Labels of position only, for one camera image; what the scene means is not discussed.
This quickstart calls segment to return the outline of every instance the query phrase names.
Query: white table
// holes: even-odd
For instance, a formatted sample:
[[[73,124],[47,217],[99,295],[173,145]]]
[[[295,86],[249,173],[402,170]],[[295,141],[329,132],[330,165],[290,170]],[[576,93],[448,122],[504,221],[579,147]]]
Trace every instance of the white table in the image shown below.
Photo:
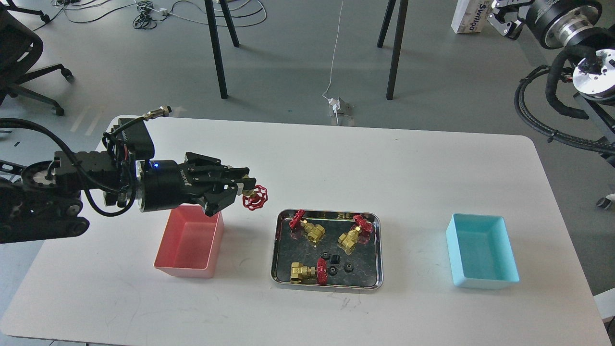
[[[11,336],[118,345],[610,345],[531,141],[510,135],[157,119],[157,159],[193,151],[269,189],[223,211],[216,276],[153,268],[168,211],[82,215],[44,243],[2,319]],[[282,289],[269,277],[277,214],[367,211],[382,222],[373,294]],[[505,218],[521,283],[453,285],[454,212]]]

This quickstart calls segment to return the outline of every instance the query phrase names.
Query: robotic arm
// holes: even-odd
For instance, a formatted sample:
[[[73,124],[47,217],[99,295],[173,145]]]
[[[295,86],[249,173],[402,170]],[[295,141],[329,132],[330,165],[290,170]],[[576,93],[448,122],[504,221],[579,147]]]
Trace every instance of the robotic arm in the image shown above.
[[[495,0],[489,23],[503,36],[517,39],[527,26],[545,49],[563,50],[552,66],[540,66],[523,78],[515,93],[515,108],[530,127],[576,148],[595,151],[615,167],[615,119],[601,105],[615,105],[615,25],[594,25],[602,13],[596,0]],[[591,119],[604,137],[589,140],[560,132],[540,122],[527,109],[526,87],[547,74],[545,96],[561,115]],[[572,82],[580,109],[564,105],[556,96],[558,82]]]
[[[103,134],[106,151],[73,153],[44,127],[21,119],[0,118],[0,128],[19,127],[48,135],[62,151],[51,161],[28,167],[0,160],[0,171],[20,176],[17,181],[0,177],[0,243],[79,236],[89,221],[78,214],[80,196],[101,215],[126,212],[136,199],[142,212],[173,209],[180,204],[200,204],[213,216],[243,195],[244,206],[261,208],[267,190],[248,176],[249,168],[233,168],[221,161],[186,153],[183,163],[153,161],[154,144],[144,122],[168,116],[160,107],[136,119],[120,118]],[[94,202],[91,189],[104,191],[105,204],[121,210],[105,212]]]

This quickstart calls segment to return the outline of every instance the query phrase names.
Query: black table leg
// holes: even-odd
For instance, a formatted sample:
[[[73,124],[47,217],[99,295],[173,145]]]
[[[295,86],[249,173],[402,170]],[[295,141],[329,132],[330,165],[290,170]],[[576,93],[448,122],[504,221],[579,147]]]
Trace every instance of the black table leg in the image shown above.
[[[231,11],[226,0],[220,0],[220,7],[222,7],[222,13],[224,14],[224,20],[226,20],[226,26],[229,27],[229,33],[231,34],[232,44],[235,47],[239,47],[239,40],[237,39],[237,33],[235,32],[235,25],[232,23]]]
[[[389,29],[391,22],[391,15],[393,15],[393,8],[395,7],[395,0],[389,0],[389,4],[386,6],[386,13],[384,14],[384,20],[382,28],[380,28],[380,36],[378,36],[378,48],[382,48],[384,44],[384,38],[386,37],[386,31]]]
[[[216,63],[216,74],[220,86],[220,97],[228,99],[226,80],[224,79],[224,66],[222,65],[222,53],[220,52],[220,40],[218,40],[218,28],[216,27],[216,15],[213,11],[213,0],[205,0],[205,12],[209,23],[209,36],[212,37],[213,60]]]
[[[408,0],[400,0],[397,28],[395,29],[395,42],[393,43],[393,58],[391,59],[391,69],[389,71],[389,84],[386,88],[387,100],[393,99],[395,79],[397,79],[397,65],[399,65],[399,54],[402,51],[403,27],[406,23],[406,12],[408,12]]]

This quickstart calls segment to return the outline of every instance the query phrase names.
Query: stainless steel tray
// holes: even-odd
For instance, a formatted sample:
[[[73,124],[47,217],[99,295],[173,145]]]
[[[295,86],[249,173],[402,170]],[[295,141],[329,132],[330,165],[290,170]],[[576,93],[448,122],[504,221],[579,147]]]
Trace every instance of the stainless steel tray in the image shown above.
[[[325,228],[325,235],[315,246],[303,235],[301,226],[297,226],[295,231],[291,230],[290,221],[296,213],[297,209],[286,209],[277,217],[276,240],[271,263],[271,278],[275,282],[288,285],[287,288],[324,290],[339,288],[373,290],[382,285],[380,220],[374,214],[306,210],[304,219]],[[366,235],[361,237],[354,251],[347,255],[343,249],[338,247],[338,238],[355,225],[353,217],[357,214],[372,224],[373,232],[369,237]],[[306,279],[300,283],[290,282],[290,268],[293,262],[301,262],[308,267],[316,267],[323,252],[340,257],[339,264],[331,264],[331,260],[327,260],[327,267],[333,265],[337,268],[336,275],[328,276],[327,285],[318,285],[315,278]],[[344,270],[343,267],[346,263],[352,264],[353,270],[351,272]]]

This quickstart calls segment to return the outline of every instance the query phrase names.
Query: white box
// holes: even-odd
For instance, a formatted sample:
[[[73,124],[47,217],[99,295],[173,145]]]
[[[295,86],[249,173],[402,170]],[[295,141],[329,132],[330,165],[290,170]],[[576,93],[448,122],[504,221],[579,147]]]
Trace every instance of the white box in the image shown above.
[[[451,27],[457,34],[479,33],[491,13],[491,0],[458,0]]]

